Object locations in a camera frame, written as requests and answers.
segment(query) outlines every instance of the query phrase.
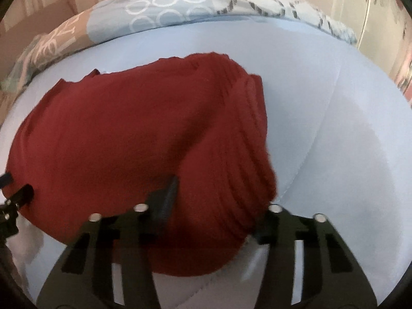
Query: folded fabric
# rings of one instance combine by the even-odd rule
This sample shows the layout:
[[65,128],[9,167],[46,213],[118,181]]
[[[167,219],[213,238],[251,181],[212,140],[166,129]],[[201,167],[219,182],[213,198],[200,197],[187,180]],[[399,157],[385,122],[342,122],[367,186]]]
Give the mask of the folded fabric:
[[63,243],[90,214],[121,214],[179,177],[158,273],[211,273],[236,255],[276,194],[262,80],[226,55],[160,59],[60,80],[24,120],[7,163],[35,190],[21,213]]

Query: red cloth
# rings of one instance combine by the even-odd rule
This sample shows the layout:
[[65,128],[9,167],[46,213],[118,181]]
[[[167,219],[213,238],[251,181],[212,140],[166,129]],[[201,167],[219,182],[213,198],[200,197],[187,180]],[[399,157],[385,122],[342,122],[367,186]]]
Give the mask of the red cloth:
[[166,233],[149,248],[158,273],[211,273],[236,255],[276,193],[266,151],[262,80],[226,55],[160,59],[131,70],[60,80],[13,141],[10,196],[63,243],[90,214],[121,214],[180,179]]

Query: silver screw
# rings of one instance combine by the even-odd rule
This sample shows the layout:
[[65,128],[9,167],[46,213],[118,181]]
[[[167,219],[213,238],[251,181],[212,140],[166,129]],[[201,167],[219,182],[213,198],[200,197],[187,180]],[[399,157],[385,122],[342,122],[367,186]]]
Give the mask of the silver screw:
[[279,214],[283,211],[283,208],[279,204],[271,204],[269,210],[275,214]]
[[145,212],[147,209],[149,209],[149,206],[145,203],[140,203],[136,204],[133,209],[135,212]]
[[91,214],[89,217],[89,221],[90,222],[98,222],[102,219],[102,215],[101,214]]
[[318,221],[319,223],[325,223],[327,221],[327,218],[324,214],[316,214],[315,220]]

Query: white sheet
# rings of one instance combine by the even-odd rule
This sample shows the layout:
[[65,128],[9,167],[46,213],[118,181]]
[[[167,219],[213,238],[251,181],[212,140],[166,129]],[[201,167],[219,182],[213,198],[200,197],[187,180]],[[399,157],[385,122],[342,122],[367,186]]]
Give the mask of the white sheet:
[[[305,24],[259,17],[187,24],[68,57],[35,77],[10,112],[0,131],[0,167],[22,120],[60,78],[78,81],[94,68],[115,72],[210,51],[262,76],[278,202],[302,216],[326,214],[383,301],[412,261],[412,112],[393,82],[355,48]],[[10,248],[36,299],[64,245],[23,218],[19,226]],[[251,241],[213,275],[156,274],[161,305],[251,309],[266,254]]]

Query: metal bolt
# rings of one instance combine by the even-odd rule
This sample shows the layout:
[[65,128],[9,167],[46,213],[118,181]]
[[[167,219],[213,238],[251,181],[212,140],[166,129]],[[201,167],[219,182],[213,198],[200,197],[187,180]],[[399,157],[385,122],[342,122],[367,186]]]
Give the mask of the metal bolt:
[[136,204],[134,206],[135,212],[145,212],[147,209],[149,209],[149,206],[145,203]]
[[283,211],[283,208],[279,204],[271,204],[269,210],[275,214],[279,214]]
[[98,222],[102,219],[102,215],[101,214],[91,214],[89,217],[89,221],[90,222]]
[[316,214],[315,220],[318,221],[319,223],[325,223],[328,219],[326,218],[324,214]]

